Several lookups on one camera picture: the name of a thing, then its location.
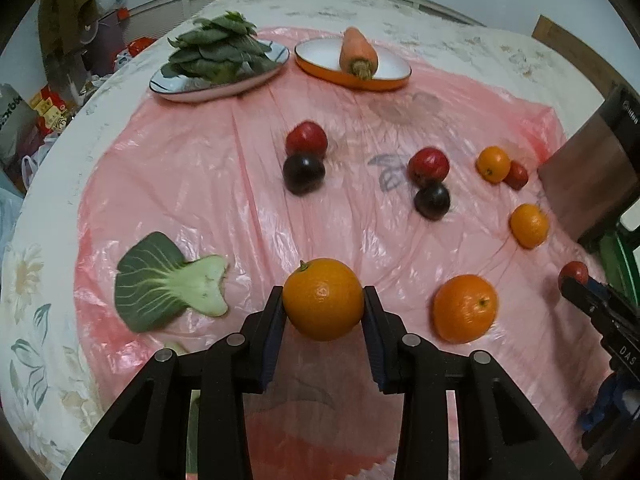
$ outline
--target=white plate with blue rim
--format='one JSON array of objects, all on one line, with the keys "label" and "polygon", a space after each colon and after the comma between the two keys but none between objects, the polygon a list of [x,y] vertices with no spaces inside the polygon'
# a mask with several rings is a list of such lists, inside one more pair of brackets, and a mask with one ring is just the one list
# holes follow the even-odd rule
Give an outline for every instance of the white plate with blue rim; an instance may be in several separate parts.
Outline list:
[{"label": "white plate with blue rim", "polygon": [[238,81],[226,84],[215,84],[201,77],[188,77],[182,74],[165,77],[162,71],[158,70],[149,81],[149,88],[158,97],[177,103],[201,103],[231,97],[256,88],[280,72],[289,60],[289,49],[286,46],[275,41],[258,41],[271,47],[266,56],[277,63],[272,70],[255,74],[247,63],[243,63],[239,69]]}]

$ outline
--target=red tomato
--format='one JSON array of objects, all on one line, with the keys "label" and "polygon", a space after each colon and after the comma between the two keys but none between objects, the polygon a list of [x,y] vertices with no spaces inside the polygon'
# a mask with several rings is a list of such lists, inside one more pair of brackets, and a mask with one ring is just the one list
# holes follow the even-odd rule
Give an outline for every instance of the red tomato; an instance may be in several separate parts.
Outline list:
[{"label": "red tomato", "polygon": [[324,130],[312,121],[304,121],[293,128],[285,142],[288,156],[294,153],[310,153],[324,158],[327,146],[328,141]]},{"label": "red tomato", "polygon": [[527,173],[526,168],[519,162],[512,160],[511,167],[509,169],[509,174],[503,180],[503,182],[507,186],[511,187],[512,189],[519,191],[523,187],[525,187],[528,181],[529,181],[529,173]]},{"label": "red tomato", "polygon": [[412,156],[407,173],[411,181],[420,188],[429,180],[442,182],[449,174],[449,159],[438,148],[423,148]]},{"label": "red tomato", "polygon": [[558,274],[558,288],[562,288],[562,279],[571,276],[576,282],[586,285],[589,281],[589,269],[582,262],[569,262]]}]

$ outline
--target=pink plastic sheet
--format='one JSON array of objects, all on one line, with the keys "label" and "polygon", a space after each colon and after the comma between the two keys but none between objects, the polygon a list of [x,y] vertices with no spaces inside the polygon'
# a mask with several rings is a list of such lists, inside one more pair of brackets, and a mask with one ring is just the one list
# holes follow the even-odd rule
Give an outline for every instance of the pink plastic sheet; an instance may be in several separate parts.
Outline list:
[{"label": "pink plastic sheet", "polygon": [[[320,35],[261,33],[289,48]],[[236,98],[199,105],[144,100],[98,162],[79,213],[78,330],[107,405],[163,344],[207,348],[260,310],[301,259],[329,256],[348,264],[363,285],[375,285],[408,330],[447,351],[491,352],[581,460],[575,419],[604,378],[607,356],[589,320],[560,297],[556,280],[574,259],[587,261],[596,278],[601,270],[552,214],[548,241],[533,251],[519,248],[508,228],[520,203],[548,210],[535,168],[563,142],[558,118],[551,108],[411,62],[409,85],[386,94],[331,85],[290,61],[268,85]],[[284,189],[281,167],[286,133],[307,119],[325,129],[329,151],[324,186],[299,198]],[[477,154],[493,144],[529,170],[521,192],[491,186],[476,173]],[[413,210],[415,189],[403,173],[424,146],[450,158],[452,207],[440,222]],[[158,332],[126,328],[113,306],[116,264],[155,230],[188,258],[226,257],[228,314],[210,319],[189,309]],[[451,346],[431,328],[430,299],[444,281],[465,273],[493,283],[500,310],[484,337]],[[287,325],[273,383],[263,396],[246,398],[255,478],[332,480],[361,469],[362,478],[390,478],[392,468],[374,464],[397,450],[398,397],[377,391],[359,328],[320,344]]]}]

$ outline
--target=screw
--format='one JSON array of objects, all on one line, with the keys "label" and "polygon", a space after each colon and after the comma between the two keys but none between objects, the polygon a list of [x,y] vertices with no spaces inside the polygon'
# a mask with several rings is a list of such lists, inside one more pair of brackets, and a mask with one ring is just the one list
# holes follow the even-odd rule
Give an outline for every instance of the screw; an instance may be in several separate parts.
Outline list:
[{"label": "screw", "polygon": [[415,334],[404,334],[402,342],[407,346],[418,346],[420,344],[420,336]]},{"label": "screw", "polygon": [[481,365],[487,365],[491,362],[491,356],[482,350],[474,354],[474,361]]},{"label": "screw", "polygon": [[161,348],[154,354],[154,358],[156,361],[164,363],[171,359],[172,355],[174,355],[174,351],[170,348]]},{"label": "screw", "polygon": [[226,344],[229,346],[240,346],[242,343],[244,343],[244,336],[239,332],[226,336]]}]

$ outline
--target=white tablecloth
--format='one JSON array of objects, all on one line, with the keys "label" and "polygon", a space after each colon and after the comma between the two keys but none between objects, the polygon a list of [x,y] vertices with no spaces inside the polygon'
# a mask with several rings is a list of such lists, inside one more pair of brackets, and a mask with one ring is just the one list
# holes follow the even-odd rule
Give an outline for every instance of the white tablecloth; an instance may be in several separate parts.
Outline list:
[{"label": "white tablecloth", "polygon": [[[386,0],[217,0],[201,14],[239,10],[258,27],[336,33],[355,25],[438,68],[555,108],[568,136],[601,104],[569,62],[537,41],[469,27]],[[171,34],[183,32],[183,23]],[[46,158],[2,264],[0,396],[9,423],[43,471],[60,478],[103,413],[78,344],[73,287],[82,190],[172,51],[158,41],[104,84]]]}]

